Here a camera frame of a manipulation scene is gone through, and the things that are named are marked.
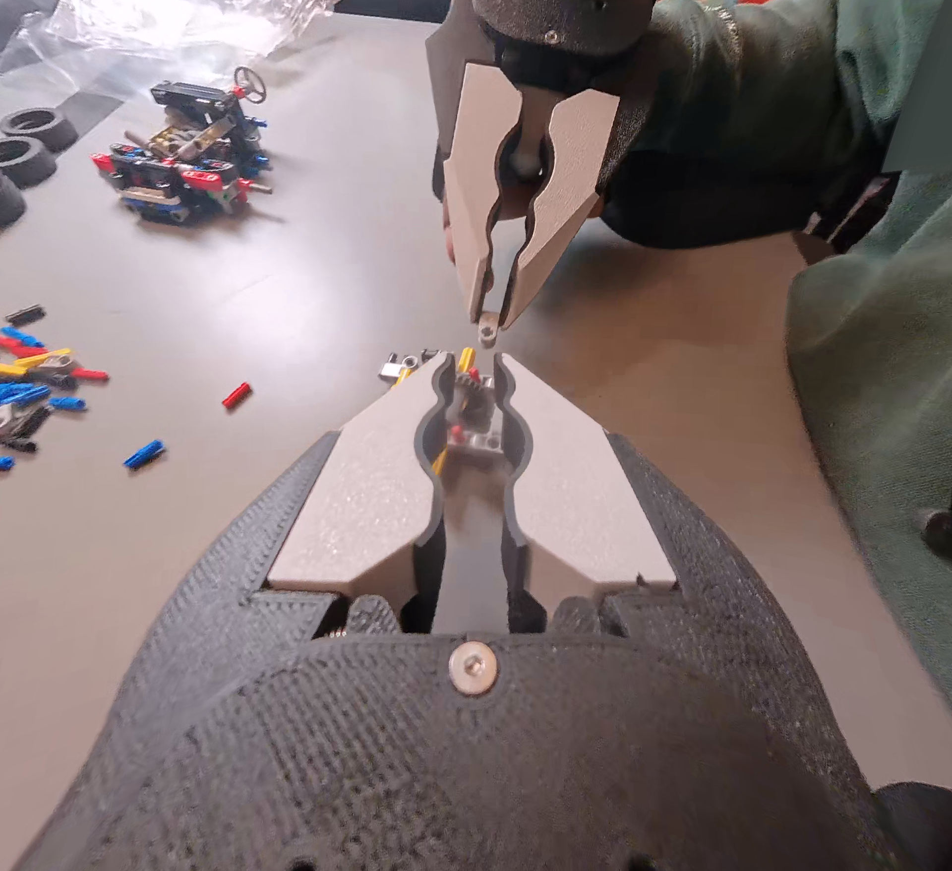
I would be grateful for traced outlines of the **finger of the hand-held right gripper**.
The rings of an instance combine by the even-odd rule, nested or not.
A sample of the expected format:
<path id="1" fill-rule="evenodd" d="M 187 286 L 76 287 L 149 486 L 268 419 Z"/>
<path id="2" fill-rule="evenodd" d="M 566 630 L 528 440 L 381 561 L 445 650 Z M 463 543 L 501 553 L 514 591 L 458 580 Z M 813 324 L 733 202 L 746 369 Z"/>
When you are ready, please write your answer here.
<path id="1" fill-rule="evenodd" d="M 530 204 L 528 238 L 513 263 L 500 328 L 510 329 L 540 293 L 595 207 L 620 98 L 586 89 L 551 111 L 543 142 L 548 175 Z"/>
<path id="2" fill-rule="evenodd" d="M 467 63 L 444 176 L 457 277 L 474 324 L 482 317 L 491 230 L 502 199 L 499 162 L 519 128 L 522 103 L 501 69 Z"/>

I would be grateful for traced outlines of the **black lego car chassis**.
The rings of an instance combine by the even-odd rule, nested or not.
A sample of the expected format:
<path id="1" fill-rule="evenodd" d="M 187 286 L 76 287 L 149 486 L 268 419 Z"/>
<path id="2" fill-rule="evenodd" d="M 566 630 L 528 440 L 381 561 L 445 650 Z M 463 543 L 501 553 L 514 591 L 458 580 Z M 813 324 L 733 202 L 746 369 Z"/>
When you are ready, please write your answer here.
<path id="1" fill-rule="evenodd" d="M 192 224 L 232 215 L 249 194 L 273 192 L 259 176 L 270 168 L 262 147 L 267 123 L 244 112 L 265 103 L 265 81 L 239 66 L 229 89 L 163 80 L 150 88 L 166 124 L 146 138 L 125 131 L 124 142 L 90 161 L 120 202 L 144 222 Z"/>

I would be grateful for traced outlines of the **small grey lego differential assembly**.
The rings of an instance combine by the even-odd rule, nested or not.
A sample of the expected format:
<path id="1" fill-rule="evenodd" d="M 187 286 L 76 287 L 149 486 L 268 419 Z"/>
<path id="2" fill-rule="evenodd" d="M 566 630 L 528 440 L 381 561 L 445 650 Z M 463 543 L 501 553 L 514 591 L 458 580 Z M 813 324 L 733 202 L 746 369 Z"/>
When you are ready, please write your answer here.
<path id="1" fill-rule="evenodd" d="M 378 378 L 387 385 L 399 384 L 422 365 L 441 355 L 438 349 L 419 353 L 390 352 Z M 453 401 L 446 411 L 446 446 L 434 461 L 434 471 L 442 475 L 450 457 L 499 462 L 504 458 L 504 417 L 497 404 L 494 378 L 482 374 L 475 362 L 475 349 L 465 348 L 456 359 L 457 372 Z"/>

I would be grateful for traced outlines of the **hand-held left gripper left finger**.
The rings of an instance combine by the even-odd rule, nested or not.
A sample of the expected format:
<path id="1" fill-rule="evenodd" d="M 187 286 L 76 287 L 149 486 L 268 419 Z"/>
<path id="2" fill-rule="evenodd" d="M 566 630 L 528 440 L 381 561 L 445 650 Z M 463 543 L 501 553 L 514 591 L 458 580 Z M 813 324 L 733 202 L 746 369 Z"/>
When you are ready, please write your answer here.
<path id="1" fill-rule="evenodd" d="M 439 352 L 336 433 L 267 574 L 284 592 L 435 608 L 446 560 L 446 446 L 456 360 Z"/>

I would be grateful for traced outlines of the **person's right forearm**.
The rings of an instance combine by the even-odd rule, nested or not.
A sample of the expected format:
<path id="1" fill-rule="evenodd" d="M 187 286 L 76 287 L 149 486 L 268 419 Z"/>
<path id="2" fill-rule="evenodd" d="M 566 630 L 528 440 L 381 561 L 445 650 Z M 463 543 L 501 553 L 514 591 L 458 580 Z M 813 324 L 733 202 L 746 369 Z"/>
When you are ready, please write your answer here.
<path id="1" fill-rule="evenodd" d="M 662 0 L 662 62 L 601 220 L 646 247 L 799 228 L 878 172 L 945 0 Z"/>

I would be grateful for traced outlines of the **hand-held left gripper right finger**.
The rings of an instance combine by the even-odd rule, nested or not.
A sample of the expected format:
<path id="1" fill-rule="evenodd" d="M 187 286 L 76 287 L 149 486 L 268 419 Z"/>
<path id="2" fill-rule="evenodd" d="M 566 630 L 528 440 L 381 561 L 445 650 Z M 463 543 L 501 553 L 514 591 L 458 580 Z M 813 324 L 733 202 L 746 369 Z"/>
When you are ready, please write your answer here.
<path id="1" fill-rule="evenodd" d="M 605 429 L 521 365 L 494 360 L 502 416 L 502 560 L 508 592 L 541 608 L 599 603 L 677 576 Z"/>

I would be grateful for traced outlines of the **pile of blue yellow pins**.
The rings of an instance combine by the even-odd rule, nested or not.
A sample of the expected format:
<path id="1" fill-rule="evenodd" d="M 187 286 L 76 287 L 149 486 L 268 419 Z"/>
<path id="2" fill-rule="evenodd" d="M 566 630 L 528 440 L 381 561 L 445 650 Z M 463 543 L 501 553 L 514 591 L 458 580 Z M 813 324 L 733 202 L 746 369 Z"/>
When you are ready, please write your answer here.
<path id="1" fill-rule="evenodd" d="M 87 411 L 84 387 L 111 381 L 108 372 L 85 365 L 73 349 L 47 346 L 38 339 L 31 328 L 45 317 L 47 309 L 40 304 L 2 317 L 2 475 L 11 472 L 20 457 L 38 451 L 36 436 L 50 418 Z"/>

